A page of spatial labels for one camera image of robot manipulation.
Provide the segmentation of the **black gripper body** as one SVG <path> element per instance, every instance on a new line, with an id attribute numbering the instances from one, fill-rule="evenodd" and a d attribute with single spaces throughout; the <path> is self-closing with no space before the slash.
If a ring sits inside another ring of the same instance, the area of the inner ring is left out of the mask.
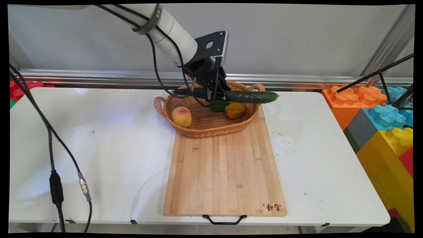
<path id="1" fill-rule="evenodd" d="M 214 92 L 216 90 L 228 91 L 226 73 L 222 67 L 222 57 L 216 57 L 214 61 L 210 57 L 198 60 L 193 63 L 184 64 L 184 73 L 190 78 L 196 78 L 196 83 Z"/>

